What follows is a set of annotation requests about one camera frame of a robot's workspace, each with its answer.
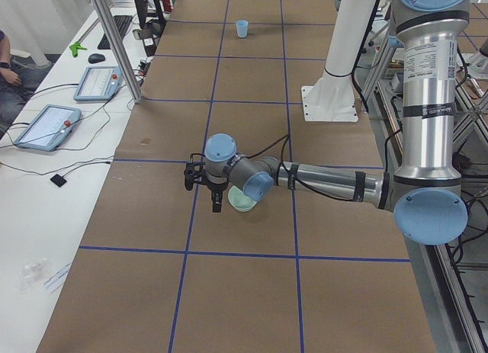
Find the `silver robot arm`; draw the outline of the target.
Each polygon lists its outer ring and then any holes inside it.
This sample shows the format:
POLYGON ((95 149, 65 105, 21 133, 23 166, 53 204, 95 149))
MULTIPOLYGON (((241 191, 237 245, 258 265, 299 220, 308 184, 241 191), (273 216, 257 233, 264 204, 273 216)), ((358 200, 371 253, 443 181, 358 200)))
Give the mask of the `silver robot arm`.
POLYGON ((461 174, 452 163, 458 35, 470 0, 392 0, 386 41, 403 48, 402 159, 394 172, 369 175, 282 158, 245 156, 224 133, 207 139, 204 162, 185 171, 185 187, 207 186, 213 211, 236 186, 260 201, 273 187, 307 190, 393 213, 399 230, 424 245, 448 243, 465 230, 461 174))

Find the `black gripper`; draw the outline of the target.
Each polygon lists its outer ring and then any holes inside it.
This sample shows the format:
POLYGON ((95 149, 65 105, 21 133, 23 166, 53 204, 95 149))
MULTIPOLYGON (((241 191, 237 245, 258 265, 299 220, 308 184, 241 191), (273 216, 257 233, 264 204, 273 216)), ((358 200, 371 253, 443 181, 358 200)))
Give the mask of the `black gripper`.
POLYGON ((228 181, 226 178, 214 177, 212 175, 207 175, 206 186, 212 191, 212 212, 220 213, 222 210, 223 193, 228 187, 228 181))

